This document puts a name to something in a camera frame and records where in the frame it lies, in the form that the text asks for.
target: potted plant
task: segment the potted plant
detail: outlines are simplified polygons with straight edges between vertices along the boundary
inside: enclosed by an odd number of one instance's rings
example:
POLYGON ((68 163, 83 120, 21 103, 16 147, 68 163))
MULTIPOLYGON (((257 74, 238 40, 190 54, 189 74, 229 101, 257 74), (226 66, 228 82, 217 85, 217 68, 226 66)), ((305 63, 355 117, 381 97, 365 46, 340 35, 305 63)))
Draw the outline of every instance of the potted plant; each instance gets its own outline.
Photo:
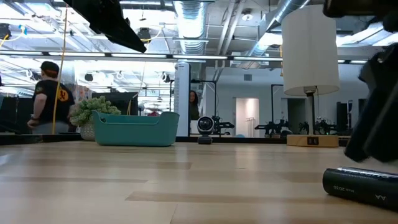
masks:
POLYGON ((70 114, 71 124, 80 127, 81 137, 86 141, 95 141, 92 111, 120 115, 121 112, 104 96, 82 100, 70 114))

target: plant pot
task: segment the plant pot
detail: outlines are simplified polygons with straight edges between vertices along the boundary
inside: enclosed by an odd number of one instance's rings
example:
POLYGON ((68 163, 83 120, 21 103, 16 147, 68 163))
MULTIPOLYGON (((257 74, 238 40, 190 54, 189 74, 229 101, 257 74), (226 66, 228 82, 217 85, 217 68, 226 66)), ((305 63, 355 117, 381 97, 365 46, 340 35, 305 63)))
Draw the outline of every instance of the plant pot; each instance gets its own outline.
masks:
POLYGON ((86 141, 95 141, 94 123, 89 122, 80 127, 80 135, 86 141))

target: black t-shirt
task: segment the black t-shirt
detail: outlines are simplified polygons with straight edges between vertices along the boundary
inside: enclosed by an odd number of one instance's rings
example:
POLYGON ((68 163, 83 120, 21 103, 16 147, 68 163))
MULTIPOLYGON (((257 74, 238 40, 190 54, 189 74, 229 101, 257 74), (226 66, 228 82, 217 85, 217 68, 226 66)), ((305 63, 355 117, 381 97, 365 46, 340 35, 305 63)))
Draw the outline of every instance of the black t-shirt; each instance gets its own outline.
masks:
MULTIPOLYGON (((58 83, 53 80, 42 80, 36 84, 33 100, 35 100, 38 94, 45 94, 47 96, 43 112, 39 118, 41 123, 52 122, 57 85, 58 83)), ((69 109, 74 104, 75 100, 73 99, 72 92, 64 84, 60 83, 55 119, 68 123, 69 109)))

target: green plant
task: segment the green plant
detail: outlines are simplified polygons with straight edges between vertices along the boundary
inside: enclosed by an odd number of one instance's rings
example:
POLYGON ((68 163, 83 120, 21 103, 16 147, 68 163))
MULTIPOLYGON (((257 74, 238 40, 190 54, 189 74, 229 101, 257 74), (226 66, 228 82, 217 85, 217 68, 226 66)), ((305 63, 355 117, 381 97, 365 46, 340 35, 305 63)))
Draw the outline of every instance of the green plant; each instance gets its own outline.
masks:
POLYGON ((91 98, 81 101, 70 114, 70 122, 75 126, 82 126, 93 120, 92 111, 96 110, 106 114, 120 115, 121 112, 115 106, 111 106, 110 101, 106 101, 104 96, 91 98))

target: wooden lamp base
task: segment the wooden lamp base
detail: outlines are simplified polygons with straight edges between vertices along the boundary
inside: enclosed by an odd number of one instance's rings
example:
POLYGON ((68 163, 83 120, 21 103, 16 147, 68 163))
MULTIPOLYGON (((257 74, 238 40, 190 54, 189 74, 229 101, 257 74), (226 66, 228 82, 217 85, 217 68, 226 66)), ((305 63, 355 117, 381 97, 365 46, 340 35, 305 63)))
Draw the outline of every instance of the wooden lamp base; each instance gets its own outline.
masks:
POLYGON ((288 146, 302 147, 339 147, 339 136, 290 134, 287 136, 288 146))

